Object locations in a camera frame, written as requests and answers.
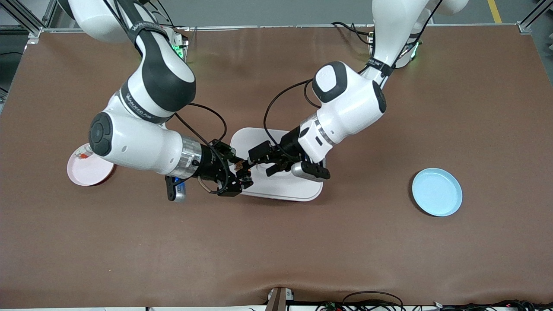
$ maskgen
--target yellow stripe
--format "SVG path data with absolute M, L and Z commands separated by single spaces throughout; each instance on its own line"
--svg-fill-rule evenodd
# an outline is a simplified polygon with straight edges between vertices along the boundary
M 497 10 L 497 5 L 495 5 L 495 0 L 488 0 L 489 10 L 492 11 L 493 21 L 496 24 L 501 24 L 501 16 L 499 16 L 499 11 Z

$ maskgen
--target light blue round plate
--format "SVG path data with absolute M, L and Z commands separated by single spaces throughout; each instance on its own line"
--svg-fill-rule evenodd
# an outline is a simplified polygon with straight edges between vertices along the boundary
M 463 202 L 461 185 L 443 169 L 427 168 L 420 171 L 415 176 L 411 189 L 416 203 L 430 215 L 449 216 Z

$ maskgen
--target pink plate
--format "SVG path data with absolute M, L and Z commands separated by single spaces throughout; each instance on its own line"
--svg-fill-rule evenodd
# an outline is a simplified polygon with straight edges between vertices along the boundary
M 94 186 L 109 176 L 113 171 L 113 166 L 113 163 L 100 158 L 96 154 L 86 159 L 79 159 L 72 153 L 67 162 L 67 176 L 79 186 Z

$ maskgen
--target brown tabletop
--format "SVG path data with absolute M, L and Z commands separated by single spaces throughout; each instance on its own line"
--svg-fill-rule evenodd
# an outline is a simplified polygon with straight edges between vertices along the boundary
M 367 59 L 354 34 L 332 28 L 199 32 L 189 51 L 196 102 L 226 118 L 227 142 L 324 63 Z M 332 178 L 308 203 L 219 198 L 190 181 L 176 204 L 163 176 L 122 167 L 74 185 L 68 157 L 138 63 L 130 44 L 85 34 L 28 46 L 0 118 L 0 307 L 257 304 L 275 286 L 297 299 L 553 300 L 553 89 L 516 26 L 429 28 L 387 83 L 384 117 L 330 152 Z M 269 127 L 313 111 L 292 90 Z M 181 115 L 208 139 L 222 130 L 196 107 Z M 427 167 L 460 181 L 454 215 L 411 202 Z

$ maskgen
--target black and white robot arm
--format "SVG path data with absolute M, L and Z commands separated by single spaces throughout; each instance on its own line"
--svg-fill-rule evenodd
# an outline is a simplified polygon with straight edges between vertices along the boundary
M 357 134 L 386 111 L 382 88 L 405 48 L 412 48 L 440 6 L 455 14 L 468 0 L 373 0 L 374 49 L 366 68 L 357 73 L 334 61 L 315 74 L 312 88 L 321 108 L 286 134 L 278 145 L 266 141 L 249 151 L 248 168 L 273 163 L 267 175 L 291 171 L 322 182 L 330 178 L 326 154 L 346 137 Z
M 252 184 L 248 174 L 237 178 L 229 172 L 227 161 L 240 160 L 229 146 L 206 146 L 165 127 L 194 99 L 196 80 L 150 12 L 133 0 L 69 4 L 90 36 L 120 42 L 124 34 L 142 55 L 138 69 L 92 120 L 88 140 L 94 153 L 117 165 L 170 176 L 173 185 L 192 177 L 217 182 L 224 187 L 217 191 L 222 196 L 235 196 Z

